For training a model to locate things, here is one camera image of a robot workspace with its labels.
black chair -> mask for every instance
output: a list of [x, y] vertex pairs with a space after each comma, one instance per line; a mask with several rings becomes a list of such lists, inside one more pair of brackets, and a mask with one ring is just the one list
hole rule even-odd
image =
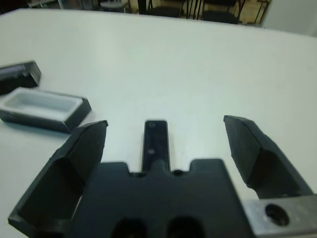
[[[239, 24], [241, 11], [246, 0], [201, 0], [199, 3], [198, 13], [200, 11], [200, 6], [202, 1], [203, 1], [202, 20], [223, 22], [223, 23], [229, 23], [229, 24]], [[239, 12], [238, 12], [238, 16], [236, 17], [233, 13], [229, 12], [229, 10], [232, 6], [235, 6], [237, 2], [239, 4]], [[214, 10], [205, 11], [205, 4], [227, 6], [227, 12], [214, 11]]]
[[132, 12], [130, 0], [98, 0], [98, 8], [102, 11]]
[[188, 1], [189, 0], [173, 0], [174, 2], [179, 2], [181, 4], [180, 8], [171, 6], [157, 6], [153, 7], [152, 0], [149, 0], [148, 9], [146, 15], [152, 16], [167, 16], [167, 17], [181, 17], [184, 14], [183, 6], [186, 3], [187, 12], [186, 18], [188, 18]]

